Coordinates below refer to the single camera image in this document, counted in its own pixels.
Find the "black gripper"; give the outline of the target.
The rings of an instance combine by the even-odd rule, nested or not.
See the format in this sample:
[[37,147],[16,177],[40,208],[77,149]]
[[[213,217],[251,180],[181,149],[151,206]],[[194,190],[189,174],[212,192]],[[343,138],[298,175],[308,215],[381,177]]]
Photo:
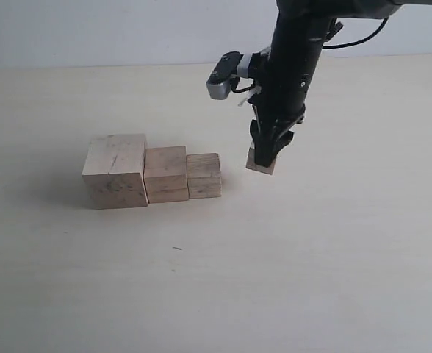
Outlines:
[[253,95],[251,121],[256,165],[268,168],[294,138],[289,131],[305,115],[305,100],[325,35],[274,35],[270,53],[259,72],[261,91]]

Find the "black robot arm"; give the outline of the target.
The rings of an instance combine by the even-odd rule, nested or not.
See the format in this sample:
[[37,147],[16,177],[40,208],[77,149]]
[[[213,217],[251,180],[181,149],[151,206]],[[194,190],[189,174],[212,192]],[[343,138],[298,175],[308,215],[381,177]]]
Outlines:
[[254,161],[268,167],[293,139],[305,115],[305,100],[324,43],[338,18],[382,20],[399,9],[396,1],[277,1],[270,53],[249,77],[261,90],[249,100],[255,112],[250,133]]

